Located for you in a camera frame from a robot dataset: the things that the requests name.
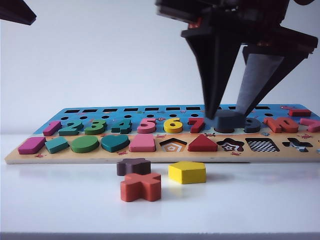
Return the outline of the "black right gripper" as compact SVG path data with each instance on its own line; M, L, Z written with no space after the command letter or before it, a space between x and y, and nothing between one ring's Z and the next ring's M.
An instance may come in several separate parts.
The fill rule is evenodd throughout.
M205 115L219 108L241 43L245 71L236 111L249 115L257 104L318 46L318 38L281 26L287 0L157 0L157 13L185 22L181 32L199 70ZM253 45L259 42L292 49Z

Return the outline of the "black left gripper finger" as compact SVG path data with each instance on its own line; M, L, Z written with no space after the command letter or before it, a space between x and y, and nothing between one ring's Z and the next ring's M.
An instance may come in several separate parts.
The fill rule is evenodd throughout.
M0 19L31 25L37 16L24 0L0 0Z

